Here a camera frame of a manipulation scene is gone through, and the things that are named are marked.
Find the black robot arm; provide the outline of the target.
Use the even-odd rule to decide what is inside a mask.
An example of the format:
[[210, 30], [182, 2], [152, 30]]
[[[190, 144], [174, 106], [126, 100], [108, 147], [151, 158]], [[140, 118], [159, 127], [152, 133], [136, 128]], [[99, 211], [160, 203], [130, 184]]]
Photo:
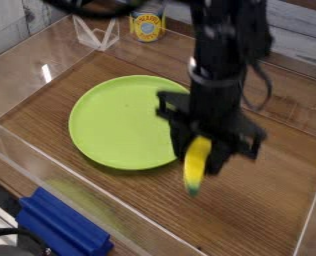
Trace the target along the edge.
[[215, 175], [235, 154], [258, 156], [266, 132], [243, 114], [261, 110], [245, 96], [247, 71], [273, 89], [259, 60], [270, 54], [271, 34], [266, 0], [176, 0], [188, 5], [195, 46], [188, 61], [190, 92], [158, 93], [156, 114], [167, 120], [172, 150], [187, 159], [191, 143], [210, 141], [200, 170]]

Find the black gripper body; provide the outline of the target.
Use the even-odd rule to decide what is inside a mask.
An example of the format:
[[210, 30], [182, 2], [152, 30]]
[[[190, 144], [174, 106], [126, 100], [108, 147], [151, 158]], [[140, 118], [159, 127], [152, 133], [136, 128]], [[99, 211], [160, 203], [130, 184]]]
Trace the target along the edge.
[[202, 136], [211, 142], [223, 141], [233, 148], [233, 155], [255, 159], [266, 132], [241, 109], [241, 102], [253, 109], [261, 109], [243, 96], [245, 78], [243, 72], [223, 79], [192, 74], [190, 92], [156, 92], [155, 113], [167, 123], [174, 120], [187, 125], [194, 139]]

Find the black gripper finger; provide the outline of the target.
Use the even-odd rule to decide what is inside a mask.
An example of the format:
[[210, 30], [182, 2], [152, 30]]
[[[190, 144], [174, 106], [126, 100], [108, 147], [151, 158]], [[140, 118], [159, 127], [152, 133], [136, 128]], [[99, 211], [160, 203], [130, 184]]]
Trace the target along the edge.
[[206, 173], [208, 175], [218, 175], [225, 163], [229, 161], [234, 150], [223, 141], [212, 141], [210, 153], [206, 158]]
[[194, 139], [194, 133], [187, 125], [171, 120], [170, 125], [170, 138], [172, 144], [172, 151], [179, 161], [184, 159], [187, 147]]

